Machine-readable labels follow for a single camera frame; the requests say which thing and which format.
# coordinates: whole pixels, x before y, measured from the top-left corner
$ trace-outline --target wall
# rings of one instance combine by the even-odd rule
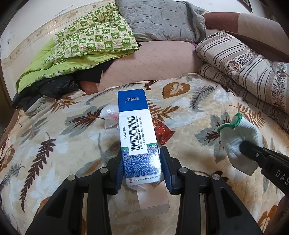
[[[29,0],[12,18],[0,38],[1,64],[11,98],[15,82],[37,51],[53,35],[76,18],[106,1],[96,0]],[[237,0],[188,0],[210,12],[249,11]],[[265,17],[259,0],[250,0],[253,14]]]

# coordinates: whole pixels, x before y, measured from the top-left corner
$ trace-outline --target clear plastic bag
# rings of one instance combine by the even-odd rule
[[[108,104],[100,111],[100,118],[104,118],[104,129],[118,124],[118,105]]]

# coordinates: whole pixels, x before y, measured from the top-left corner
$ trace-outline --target gray quilted blanket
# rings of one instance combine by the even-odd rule
[[[137,41],[205,39],[205,10],[186,1],[116,0]]]

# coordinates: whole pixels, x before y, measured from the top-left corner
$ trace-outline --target metal bolt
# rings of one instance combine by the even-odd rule
[[[100,173],[106,173],[108,172],[108,169],[106,167],[100,168]]]
[[[179,169],[179,171],[180,171],[181,173],[187,173],[187,172],[188,172],[188,169],[185,168],[185,167],[181,167],[181,168]]]
[[[221,179],[221,176],[219,176],[218,174],[213,174],[212,178],[214,180],[219,180],[219,179]]]
[[[69,181],[73,181],[73,180],[75,180],[75,175],[69,175],[69,176],[67,177],[67,179],[68,179]]]

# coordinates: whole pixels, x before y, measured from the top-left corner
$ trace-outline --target red candy wrapper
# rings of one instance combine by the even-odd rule
[[[153,128],[155,129],[155,136],[157,138],[157,142],[161,145],[164,145],[175,133],[170,128],[168,128],[165,124],[163,124],[160,120],[156,118],[152,118],[153,120]]]

